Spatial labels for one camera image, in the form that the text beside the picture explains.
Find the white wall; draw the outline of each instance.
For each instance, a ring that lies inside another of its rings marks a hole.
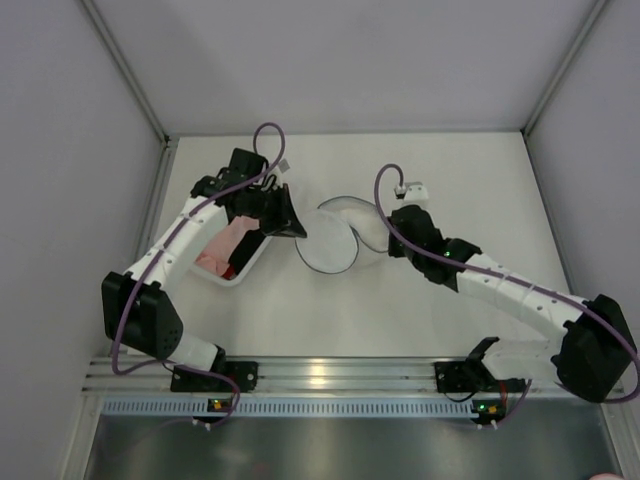
[[[54,478],[159,144],[78,5],[0,7],[0,477]]]
[[[96,0],[171,133],[520,129],[593,0]]]
[[[636,341],[640,340],[639,25],[640,2],[612,2],[530,140],[578,293],[616,298]]]

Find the reflective metal surface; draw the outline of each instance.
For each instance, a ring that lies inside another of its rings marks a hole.
[[[103,417],[85,479],[573,480],[619,470],[602,410],[574,400],[530,400],[498,431],[434,419],[239,418],[211,433],[173,424],[129,449],[162,421]]]

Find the purple cable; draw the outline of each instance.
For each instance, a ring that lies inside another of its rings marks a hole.
[[[518,398],[518,401],[516,402],[516,404],[513,406],[511,410],[509,410],[509,412],[507,412],[507,414],[504,416],[502,420],[497,422],[498,427],[503,427],[504,424],[507,423],[510,419],[512,419],[516,414],[516,412],[522,408],[522,405],[524,404],[524,399],[527,398],[527,395],[529,394],[529,390],[531,389],[531,383],[532,383],[531,380],[527,382],[527,384],[524,387],[524,391],[522,392],[522,395],[520,395],[520,398]],[[474,428],[476,430],[490,430],[493,428],[493,426],[478,425]]]
[[[260,125],[256,131],[253,134],[253,150],[255,153],[258,153],[258,148],[257,148],[257,142],[258,142],[258,136],[260,135],[260,132],[265,128],[265,127],[273,127],[278,131],[278,135],[280,136],[280,151],[278,152],[278,155],[276,157],[276,159],[273,161],[273,163],[263,172],[261,172],[260,174],[256,175],[253,178],[250,178],[242,183],[239,183],[237,185],[234,185],[232,187],[227,188],[226,190],[223,190],[221,192],[216,193],[215,195],[212,195],[211,197],[209,197],[208,199],[206,199],[205,201],[199,203],[195,208],[193,208],[193,210],[191,210],[189,212],[189,218],[192,217],[193,215],[195,215],[196,213],[198,213],[200,210],[202,210],[202,208],[206,207],[207,205],[210,205],[211,203],[215,202],[216,200],[218,200],[219,198],[228,195],[230,193],[236,192],[238,190],[241,190],[245,187],[248,187],[249,185],[254,184],[255,182],[263,179],[264,177],[266,177],[267,175],[269,175],[277,166],[278,163],[280,163],[280,160],[282,160],[282,157],[284,155],[284,150],[285,150],[285,136],[284,136],[284,131],[282,130],[282,128],[273,122],[266,122],[263,123],[262,125]],[[171,243],[175,240],[175,238],[178,236],[178,234],[180,233],[180,231],[184,228],[184,226],[187,224],[187,222],[189,221],[189,218],[183,218],[180,223],[178,223],[178,225],[176,225],[176,228],[169,234],[169,236],[167,237],[167,239],[165,240],[165,242],[162,244],[163,248],[168,248],[169,245],[171,245]],[[164,251],[161,250],[158,253],[155,254],[155,256],[151,259],[151,261],[149,262],[149,265],[147,265],[147,268],[144,269],[144,271],[142,272],[142,275],[140,275],[140,278],[138,279],[138,281],[135,283],[135,285],[133,286],[133,289],[131,290],[131,293],[129,294],[129,298],[127,299],[127,303],[124,306],[124,309],[122,310],[122,316],[120,317],[120,323],[118,324],[118,329],[116,330],[116,336],[113,339],[113,345],[111,347],[111,370],[113,370],[113,373],[115,373],[116,375],[127,375],[135,370],[138,370],[139,368],[145,367],[147,365],[152,365],[155,363],[159,363],[158,360],[146,360],[143,362],[140,362],[130,368],[127,368],[126,370],[120,370],[120,368],[118,367],[118,355],[120,353],[120,344],[122,342],[122,335],[124,334],[124,327],[125,324],[127,323],[127,319],[129,318],[129,314],[131,313],[131,309],[133,308],[133,304],[138,296],[138,292],[140,291],[140,288],[142,287],[142,285],[144,284],[144,281],[147,279],[147,277],[149,276],[149,274],[151,273],[151,271],[153,270],[153,268],[158,264],[158,262],[160,261],[160,258],[162,257],[162,255],[164,254]],[[238,403],[240,402],[240,387],[238,387],[238,385],[231,380],[229,377],[225,376],[225,375],[221,375],[219,373],[215,373],[215,372],[208,372],[206,370],[199,370],[196,368],[191,368],[191,367],[187,367],[185,365],[180,365],[180,368],[187,370],[189,372],[193,372],[193,373],[198,373],[200,375],[205,375],[207,377],[211,377],[211,378],[215,378],[217,380],[221,380],[223,382],[226,382],[227,384],[229,384],[231,386],[231,388],[233,389],[234,392],[234,401],[231,405],[231,408],[229,408],[229,410],[227,411],[227,415],[222,418],[219,422],[217,422],[215,425],[221,425],[224,422],[226,422],[229,417],[231,417],[231,415],[233,414],[233,412],[235,411],[236,407],[238,406]]]
[[[569,305],[570,307],[573,307],[573,308],[581,311],[582,313],[588,315],[593,320],[595,320],[600,326],[602,326],[602,328],[604,328],[607,332],[609,332],[613,336],[613,338],[615,338],[616,341],[620,343],[620,345],[622,345],[622,348],[624,348],[624,350],[631,357],[631,360],[633,361],[633,364],[636,367],[636,374],[638,376],[638,382],[636,383],[636,388],[631,393],[629,393],[629,394],[627,394],[627,395],[625,395],[623,397],[620,397],[620,398],[612,398],[612,399],[609,399],[609,400],[605,400],[604,403],[624,403],[624,402],[629,402],[629,401],[634,400],[635,398],[637,398],[638,395],[640,395],[640,359],[638,358],[638,355],[636,354],[636,352],[633,349],[633,347],[631,345],[629,345],[629,342],[627,342],[627,340],[622,335],[620,335],[620,333],[615,328],[613,328],[611,325],[609,325],[606,322],[606,320],[604,320],[602,317],[600,317],[600,315],[598,315],[595,312],[592,312],[586,306],[584,306],[581,303],[576,302],[575,300],[572,300],[571,298],[567,298],[564,295],[561,295],[561,294],[559,294],[557,292],[554,292],[552,290],[549,290],[547,288],[534,285],[533,283],[527,282],[526,280],[522,280],[520,278],[512,277],[510,275],[506,275],[505,276],[505,275],[502,275],[499,272],[496,272],[496,271],[493,271],[493,270],[489,270],[489,269],[486,269],[486,268],[482,268],[482,267],[478,267],[478,266],[475,266],[475,265],[467,265],[466,263],[458,262],[456,260],[452,260],[450,258],[443,257],[441,255],[437,255],[435,253],[429,252],[428,250],[424,250],[423,248],[420,248],[417,245],[414,245],[413,243],[411,243],[400,232],[398,232],[394,228],[394,226],[391,225],[391,222],[389,222],[389,220],[387,219],[386,215],[384,214],[384,211],[382,210],[382,205],[380,203],[380,180],[382,179],[382,176],[384,175],[384,173],[389,169],[396,170],[400,175],[400,184],[402,185],[404,183],[404,174],[402,172],[402,168],[400,168],[400,166],[398,166],[398,165],[396,165],[394,163],[388,163],[387,165],[382,167],[380,169],[380,171],[378,172],[378,174],[376,175],[376,181],[375,181],[375,184],[374,184],[374,187],[373,187],[373,197],[374,197],[375,204],[376,204],[376,210],[378,211],[378,214],[380,215],[380,219],[382,220],[382,222],[385,224],[385,226],[387,227],[389,232],[394,237],[396,237],[400,242],[402,242],[402,244],[404,244],[405,246],[409,247],[414,252],[419,253],[420,255],[424,255],[425,257],[428,257],[428,258],[430,258],[432,260],[435,260],[437,262],[443,263],[445,265],[451,265],[453,267],[460,268],[460,269],[463,269],[463,270],[470,270],[472,272],[481,273],[483,275],[487,275],[487,276],[490,276],[490,277],[504,279],[505,281],[508,281],[508,282],[511,282],[511,283],[515,283],[516,285],[520,285],[520,286],[522,286],[524,288],[532,289],[532,290],[534,290],[536,292],[542,293],[543,295],[546,295],[547,297],[550,297],[550,298],[552,298],[554,300],[562,302],[565,305]],[[524,397],[525,397],[525,395],[523,395],[521,397],[520,401],[524,400]]]

